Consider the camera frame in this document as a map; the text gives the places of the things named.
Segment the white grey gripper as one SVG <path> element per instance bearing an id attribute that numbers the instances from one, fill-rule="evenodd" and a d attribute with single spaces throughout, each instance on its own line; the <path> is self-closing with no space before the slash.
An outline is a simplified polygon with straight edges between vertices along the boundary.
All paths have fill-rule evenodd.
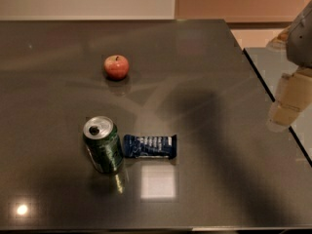
<path id="1" fill-rule="evenodd" d="M 304 66 L 293 74 L 282 74 L 269 110 L 268 127 L 287 129 L 312 103 L 312 1 L 295 18 L 290 29 L 281 31 L 266 48 L 286 49 L 290 62 Z"/>

